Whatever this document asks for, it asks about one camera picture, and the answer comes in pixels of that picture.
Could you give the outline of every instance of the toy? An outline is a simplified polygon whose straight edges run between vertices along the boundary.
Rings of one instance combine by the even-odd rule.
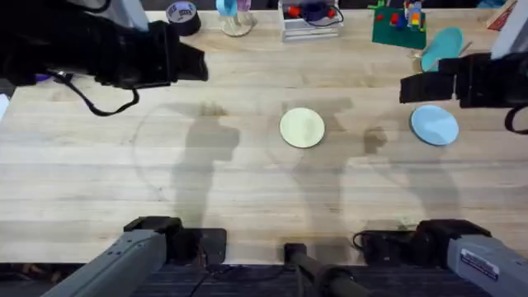
[[[324,17],[333,19],[337,15],[336,11],[338,9],[339,8],[332,5],[328,5],[325,2],[308,2],[306,4],[301,3],[299,6],[290,6],[288,7],[287,12],[290,17],[302,18],[312,26],[321,26],[314,25],[311,22],[320,21]]]
[[[422,0],[405,0],[402,8],[377,7],[372,41],[423,50],[427,43]]]
[[[405,0],[403,3],[407,26],[413,31],[421,31],[425,21],[422,19],[422,1]]]
[[[378,9],[385,6],[385,0],[378,0],[378,4],[367,6],[368,9]]]

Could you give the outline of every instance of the light blue plate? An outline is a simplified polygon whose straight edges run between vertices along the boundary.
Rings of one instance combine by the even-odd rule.
[[[459,134],[454,116],[433,105],[420,106],[411,114],[411,129],[419,139],[431,145],[451,144]]]
[[[423,71],[438,71],[438,59],[456,58],[464,43],[464,35],[457,27],[449,27],[438,32],[426,52],[422,55]]]

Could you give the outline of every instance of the paper plate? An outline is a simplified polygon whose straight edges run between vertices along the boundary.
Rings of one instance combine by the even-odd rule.
[[[318,144],[324,136],[321,116],[308,108],[294,108],[280,119],[280,134],[290,145],[306,149]]]

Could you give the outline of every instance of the wooden tabletop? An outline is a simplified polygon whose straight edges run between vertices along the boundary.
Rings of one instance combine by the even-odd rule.
[[[488,50],[491,13],[429,12],[428,37],[458,26],[471,50]],[[528,254],[528,137],[504,130],[504,110],[453,101],[440,105],[459,122],[456,142],[420,142],[408,128],[417,105],[398,103],[411,50],[371,43],[372,11],[346,12],[339,38],[299,44],[281,42],[276,12],[256,12],[243,38],[219,31],[215,12],[200,16],[184,41],[206,52],[208,82],[142,90],[110,118],[54,82],[16,90],[0,124],[0,262],[89,262],[145,215],[227,229],[231,263],[279,262],[286,242],[358,262],[354,232],[429,218],[469,219]],[[131,97],[74,82],[107,110]],[[278,132],[297,106],[326,123],[315,148]]]

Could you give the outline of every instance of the cable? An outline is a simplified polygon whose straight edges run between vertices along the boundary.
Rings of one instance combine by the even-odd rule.
[[[299,265],[295,266],[295,275],[297,276],[297,296],[304,297],[303,274],[300,272]]]
[[[305,19],[304,19],[304,21],[306,21],[306,23],[308,23],[308,24],[311,25],[311,26],[320,27],[320,28],[324,28],[324,27],[328,27],[328,26],[336,25],[336,24],[339,24],[339,23],[342,23],[342,22],[345,21],[345,17],[343,16],[343,14],[342,14],[342,12],[341,12],[341,10],[340,10],[339,8],[337,8],[337,7],[334,6],[334,5],[330,5],[330,6],[328,6],[328,7],[330,7],[330,8],[333,9],[333,10],[335,10],[335,11],[339,14],[339,17],[340,17],[341,19],[340,19],[340,20],[337,20],[337,21],[332,21],[332,22],[330,22],[330,23],[328,23],[328,24],[326,24],[326,25],[318,25],[318,24],[314,24],[314,23],[312,23],[311,21],[306,21]]]
[[[105,4],[103,4],[101,7],[94,8],[94,7],[85,7],[83,5],[79,5],[79,4],[75,4],[75,3],[71,3],[71,2],[65,3],[65,5],[67,5],[68,7],[76,8],[76,9],[81,10],[83,12],[91,12],[91,13],[102,13],[102,12],[105,12],[106,10],[108,10],[108,8],[110,7],[111,4],[112,4],[112,0],[106,0]]]
[[[365,232],[364,231],[361,231],[361,232],[358,232],[358,233],[355,233],[354,236],[352,236],[352,246],[360,251],[360,252],[363,252],[363,246],[361,246],[360,244],[357,244],[356,242],[356,238],[360,237],[360,236],[363,236],[365,235]]]
[[[53,73],[53,72],[50,72],[50,71],[47,71],[45,74],[48,74],[48,75],[53,76],[54,78],[57,78],[60,82],[65,84],[72,91],[74,91],[77,95],[79,95],[82,98],[82,100],[84,101],[84,103],[86,103],[86,105],[88,106],[88,109],[96,116],[113,116],[113,115],[118,114],[118,113],[120,113],[122,111],[125,111],[127,108],[129,108],[131,106],[134,106],[134,105],[139,103],[138,91],[133,88],[132,89],[132,94],[134,94],[134,97],[132,98],[132,101],[124,104],[123,106],[121,106],[120,108],[116,109],[115,111],[102,111],[102,110],[98,109],[93,104],[93,102],[91,102],[90,99],[88,99],[81,91],[79,91],[79,89],[77,89],[77,87],[75,87],[75,85],[73,85],[72,82],[70,82],[68,79],[66,79],[62,75],[59,75],[57,73]]]
[[[272,274],[270,276],[265,276],[261,278],[240,278],[238,276],[230,276],[226,275],[225,277],[219,277],[223,274],[225,274],[228,271],[233,271],[232,273],[236,273],[237,271],[242,271],[246,267],[244,266],[230,266],[227,269],[224,269],[223,271],[213,271],[211,272],[211,276],[216,279],[217,281],[223,281],[223,282],[238,282],[238,283],[251,283],[251,282],[261,282],[261,281],[273,281],[274,279],[281,276],[285,271],[288,271],[288,269],[283,266],[277,273]]]
[[[209,275],[210,273],[206,273],[204,277],[202,277],[201,280],[196,283],[195,287],[192,288],[192,291],[189,294],[189,297],[192,297],[196,293],[196,291],[198,291],[198,289],[201,287],[201,284],[209,277]]]
[[[504,118],[504,127],[506,128],[506,130],[513,132],[515,134],[528,135],[528,129],[516,130],[513,127],[513,120],[515,119],[515,115],[517,114],[517,112],[521,111],[525,107],[528,107],[528,106],[518,106],[508,111],[508,113],[506,114],[506,118]]]

